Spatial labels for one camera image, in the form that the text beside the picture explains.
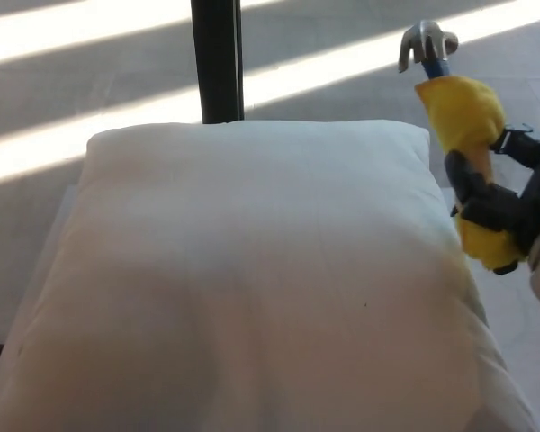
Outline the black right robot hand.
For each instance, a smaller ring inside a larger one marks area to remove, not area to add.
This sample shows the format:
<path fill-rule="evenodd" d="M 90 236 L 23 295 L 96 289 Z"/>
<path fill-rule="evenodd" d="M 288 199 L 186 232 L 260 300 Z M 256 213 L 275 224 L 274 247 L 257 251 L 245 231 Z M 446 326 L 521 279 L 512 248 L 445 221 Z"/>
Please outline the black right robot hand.
<path fill-rule="evenodd" d="M 522 193 L 496 184 L 480 162 L 504 155 L 531 170 Z M 540 239 L 540 139 L 527 126 L 506 127 L 473 155 L 466 147 L 446 152 L 445 170 L 454 189 L 451 212 L 463 252 L 497 275 L 513 272 L 534 256 Z"/>

